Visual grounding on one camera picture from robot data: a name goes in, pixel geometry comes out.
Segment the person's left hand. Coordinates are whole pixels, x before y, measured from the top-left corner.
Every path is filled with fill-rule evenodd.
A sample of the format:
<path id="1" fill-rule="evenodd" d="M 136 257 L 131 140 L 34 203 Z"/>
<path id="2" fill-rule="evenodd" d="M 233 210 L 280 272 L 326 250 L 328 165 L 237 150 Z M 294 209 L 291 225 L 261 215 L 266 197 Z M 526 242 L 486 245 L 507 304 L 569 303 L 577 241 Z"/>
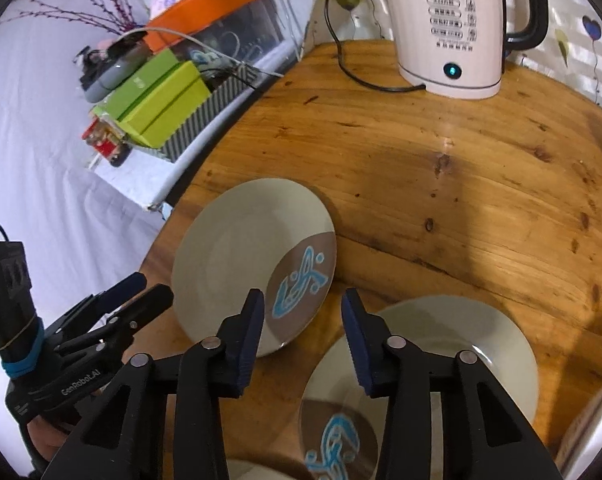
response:
<path id="1" fill-rule="evenodd" d="M 52 424 L 42 416 L 36 416 L 27 424 L 30 440 L 44 460 L 50 462 L 59 448 L 64 445 L 74 426 Z"/>

